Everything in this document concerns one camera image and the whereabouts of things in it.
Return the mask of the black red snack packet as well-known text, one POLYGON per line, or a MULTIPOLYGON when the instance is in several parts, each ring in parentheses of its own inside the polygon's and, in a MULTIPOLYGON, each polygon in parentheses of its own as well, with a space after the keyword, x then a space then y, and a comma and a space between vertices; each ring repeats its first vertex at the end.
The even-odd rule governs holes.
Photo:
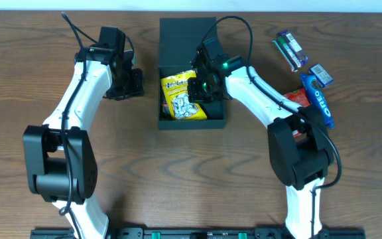
POLYGON ((165 120, 171 120, 172 116, 170 114, 170 110, 167 104, 162 104, 161 105, 161 113, 160 117, 165 120))

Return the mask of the yellow Hacks candy bag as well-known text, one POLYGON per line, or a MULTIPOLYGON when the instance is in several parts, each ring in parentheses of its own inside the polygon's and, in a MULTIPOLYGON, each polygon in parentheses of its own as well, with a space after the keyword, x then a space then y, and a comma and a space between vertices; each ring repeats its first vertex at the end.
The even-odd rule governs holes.
POLYGON ((188 79, 193 77, 196 77, 195 71, 188 70, 160 80, 170 115, 176 120, 207 119, 200 105, 189 101, 188 79))

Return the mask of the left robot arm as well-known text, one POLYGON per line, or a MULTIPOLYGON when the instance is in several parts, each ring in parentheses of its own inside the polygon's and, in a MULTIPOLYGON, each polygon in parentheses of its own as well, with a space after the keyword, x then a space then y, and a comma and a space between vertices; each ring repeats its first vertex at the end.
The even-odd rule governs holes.
POLYGON ((32 230, 31 238, 107 238, 109 217, 94 193, 98 171, 90 129, 103 99, 144 94, 135 50, 125 50, 130 41, 119 29, 102 27, 99 39, 75 55, 73 77, 56 109, 42 125, 27 126, 23 148, 29 189, 71 224, 32 230))

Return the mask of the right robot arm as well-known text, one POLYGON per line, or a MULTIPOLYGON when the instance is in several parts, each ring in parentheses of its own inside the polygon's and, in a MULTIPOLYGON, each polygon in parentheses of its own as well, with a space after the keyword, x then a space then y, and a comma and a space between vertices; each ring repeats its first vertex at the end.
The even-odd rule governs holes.
POLYGON ((269 160, 286 187, 286 229, 294 238, 313 238, 321 229, 320 198, 333 151, 321 113, 302 107, 266 83, 241 56, 229 57, 217 38, 202 41, 191 62, 189 100, 210 103, 225 96, 241 102, 267 128, 269 160))

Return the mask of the dark green box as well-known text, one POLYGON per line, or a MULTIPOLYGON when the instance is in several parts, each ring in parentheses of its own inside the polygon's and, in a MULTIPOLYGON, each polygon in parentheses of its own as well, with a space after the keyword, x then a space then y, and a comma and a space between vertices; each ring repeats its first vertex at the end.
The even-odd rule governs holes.
MULTIPOLYGON (((191 69, 191 61, 196 56, 196 48, 203 36, 216 22, 215 17, 161 18, 159 38, 159 78, 174 75, 191 69)), ((174 120, 163 112, 164 93, 159 88, 160 130, 222 129, 226 125, 225 104, 223 101, 202 104, 208 116, 206 120, 174 120)))

